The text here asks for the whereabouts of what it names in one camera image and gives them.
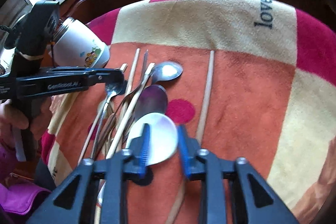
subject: plate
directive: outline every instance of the plate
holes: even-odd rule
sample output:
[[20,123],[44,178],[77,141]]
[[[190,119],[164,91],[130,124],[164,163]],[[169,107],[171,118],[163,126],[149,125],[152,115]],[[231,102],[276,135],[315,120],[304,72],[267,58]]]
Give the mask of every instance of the plate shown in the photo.
[[126,148],[130,146],[132,139],[141,135],[145,123],[151,126],[147,165],[157,164],[170,158],[177,148],[177,129],[174,122],[161,113],[149,113],[140,118],[129,132]]

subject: hand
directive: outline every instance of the hand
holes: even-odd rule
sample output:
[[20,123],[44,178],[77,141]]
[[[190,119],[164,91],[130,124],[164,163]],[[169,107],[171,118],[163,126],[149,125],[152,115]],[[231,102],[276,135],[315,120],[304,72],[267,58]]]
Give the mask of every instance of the hand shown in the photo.
[[[10,105],[11,101],[0,105],[0,139],[10,148],[15,147],[12,127],[26,129],[29,126],[28,118],[18,109]],[[47,130],[52,113],[49,110],[51,98],[48,97],[41,105],[41,113],[30,124],[30,130],[36,140],[39,140]]]

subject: orange tablecloth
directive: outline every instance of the orange tablecloth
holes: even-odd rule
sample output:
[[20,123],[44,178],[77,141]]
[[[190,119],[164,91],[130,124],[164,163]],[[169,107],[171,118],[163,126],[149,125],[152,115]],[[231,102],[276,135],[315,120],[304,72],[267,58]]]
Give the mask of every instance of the orange tablecloth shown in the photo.
[[[191,136],[216,50],[203,147],[228,160],[246,157],[301,223],[312,220],[336,179],[336,35],[327,26],[275,0],[144,0],[89,27],[111,44],[109,68],[130,65],[137,47],[149,50],[149,62],[183,66],[165,88],[169,115]],[[54,100],[46,159],[57,185],[75,168],[104,97],[96,85]],[[175,200],[178,155],[152,169],[150,186],[130,183],[130,224],[164,223]],[[196,223],[199,189],[187,184],[177,224]]]

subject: screw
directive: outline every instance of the screw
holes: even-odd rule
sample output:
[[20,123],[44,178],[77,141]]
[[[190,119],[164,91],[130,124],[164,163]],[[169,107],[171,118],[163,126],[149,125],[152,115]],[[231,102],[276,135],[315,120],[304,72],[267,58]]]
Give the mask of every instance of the screw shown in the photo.
[[124,155],[124,156],[130,156],[131,153],[132,153],[132,151],[129,150],[129,149],[123,149],[122,152],[123,152],[123,155]]
[[93,162],[94,162],[93,159],[83,159],[83,160],[82,160],[82,163],[83,163],[84,165],[92,165]]
[[238,164],[246,164],[247,163],[247,159],[244,158],[244,157],[239,157],[239,158],[236,159],[236,162]]
[[206,156],[207,154],[209,154],[209,151],[207,149],[202,148],[198,150],[198,154],[199,156]]

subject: white mug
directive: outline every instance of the white mug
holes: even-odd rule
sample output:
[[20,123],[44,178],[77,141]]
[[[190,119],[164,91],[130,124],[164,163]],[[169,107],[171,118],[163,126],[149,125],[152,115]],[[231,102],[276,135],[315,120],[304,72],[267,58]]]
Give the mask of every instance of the white mug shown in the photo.
[[108,46],[82,22],[71,17],[57,30],[54,41],[54,61],[59,66],[102,68],[110,59]]

